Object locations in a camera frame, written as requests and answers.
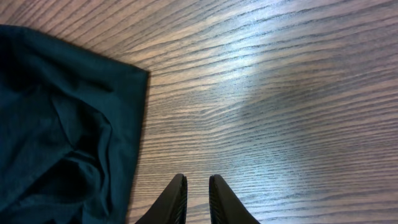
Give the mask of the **black t-shirt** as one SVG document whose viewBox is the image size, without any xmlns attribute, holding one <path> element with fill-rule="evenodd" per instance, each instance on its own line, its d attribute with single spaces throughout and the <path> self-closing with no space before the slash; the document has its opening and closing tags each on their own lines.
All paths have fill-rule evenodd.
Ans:
<svg viewBox="0 0 398 224">
<path fill-rule="evenodd" d="M 148 77 L 1 26 L 1 222 L 124 223 Z"/>
</svg>

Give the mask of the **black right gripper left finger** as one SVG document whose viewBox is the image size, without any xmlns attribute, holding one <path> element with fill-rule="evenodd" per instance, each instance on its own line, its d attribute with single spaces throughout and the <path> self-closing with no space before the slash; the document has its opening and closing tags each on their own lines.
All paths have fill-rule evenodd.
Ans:
<svg viewBox="0 0 398 224">
<path fill-rule="evenodd" d="M 187 178 L 176 174 L 136 224 L 185 224 L 187 191 Z"/>
</svg>

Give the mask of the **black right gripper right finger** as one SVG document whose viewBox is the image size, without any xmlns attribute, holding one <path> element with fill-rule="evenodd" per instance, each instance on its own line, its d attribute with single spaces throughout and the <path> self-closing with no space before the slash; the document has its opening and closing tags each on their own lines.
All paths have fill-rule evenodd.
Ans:
<svg viewBox="0 0 398 224">
<path fill-rule="evenodd" d="M 212 224 L 259 224 L 218 174 L 209 179 L 209 205 Z"/>
</svg>

